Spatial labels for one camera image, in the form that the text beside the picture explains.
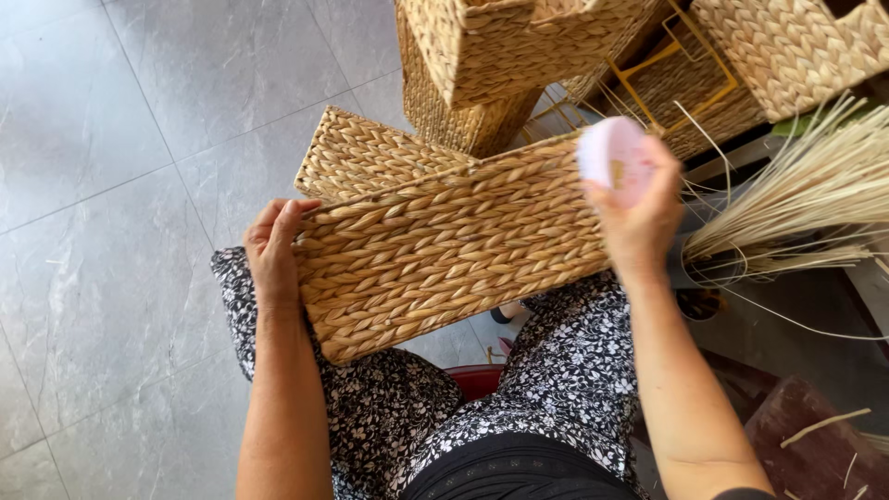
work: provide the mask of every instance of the red stool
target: red stool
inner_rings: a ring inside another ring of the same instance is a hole
[[[466,365],[444,371],[457,381],[466,401],[473,401],[497,391],[503,365]]]

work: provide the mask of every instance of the woman's right hand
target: woman's right hand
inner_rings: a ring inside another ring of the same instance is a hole
[[[605,245],[621,280],[660,277],[667,251],[682,220],[679,202],[679,160],[656,137],[646,136],[643,148],[654,164],[651,182],[637,204],[621,207],[612,191],[584,181],[587,200],[599,212]]]

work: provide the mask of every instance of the black shirt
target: black shirt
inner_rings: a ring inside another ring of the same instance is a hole
[[[574,447],[523,432],[494,434],[438,457],[411,481],[402,500],[638,500],[622,480]],[[751,489],[718,500],[768,500]]]

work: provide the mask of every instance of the bundle of dried stalks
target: bundle of dried stalks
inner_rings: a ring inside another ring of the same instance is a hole
[[[750,181],[742,196],[729,195],[728,207],[689,238],[685,260],[704,261],[736,248],[748,275],[836,267],[872,256],[853,240],[883,232],[868,231],[869,224],[889,222],[889,108],[845,124],[863,105],[844,97],[826,115],[819,113],[815,125]],[[850,225],[858,229],[788,243],[801,232]]]

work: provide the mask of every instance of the braided weave pattern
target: braided weave pattern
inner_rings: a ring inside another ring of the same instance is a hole
[[[690,13],[692,21],[697,23],[694,13]],[[682,52],[659,60],[633,75],[629,82],[636,89],[639,98],[648,106],[652,115],[661,125],[669,127],[685,117],[682,110],[673,102],[679,101],[685,109],[691,111],[698,104],[705,102],[723,87],[725,73],[709,56],[707,49],[685,24],[674,27],[673,33],[679,43],[689,52],[692,61]],[[713,40],[705,32],[704,36],[713,44]],[[652,52],[658,52],[663,46],[673,41],[670,35],[664,37],[661,44]],[[717,45],[714,49],[725,60]],[[627,89],[617,85],[615,94],[626,103],[637,116],[645,120],[642,110],[629,95]],[[607,114],[625,114],[627,111],[620,105],[610,107]],[[759,107],[750,90],[740,85],[719,101],[705,109],[694,119],[707,131],[716,144],[721,144],[732,137],[748,131],[750,128],[765,122],[765,113]],[[676,130],[666,133],[662,139],[677,158],[686,160],[707,149],[710,141],[691,122],[686,122]]]
[[[310,215],[293,249],[324,356],[346,362],[606,269],[575,142],[541,141]]]
[[[401,0],[431,79],[471,107],[590,72],[640,0]]]
[[[478,160],[328,106],[293,185],[332,203]]]
[[[403,1],[396,2],[396,25],[404,115],[419,135],[446,148],[475,157],[501,153],[528,121],[543,89],[525,90],[472,108],[450,109],[432,83],[408,26]]]
[[[821,0],[695,0],[693,8],[773,122],[889,69],[879,0],[840,20]]]
[[[623,68],[627,60],[639,52],[640,47],[645,44],[646,37],[655,32],[661,21],[667,19],[673,12],[673,7],[667,0],[642,0],[636,16],[614,38],[614,43],[606,55],[618,68]],[[580,104],[581,101],[597,94],[597,82],[611,72],[608,62],[601,60],[586,75],[566,78],[561,84],[568,91],[574,104]]]

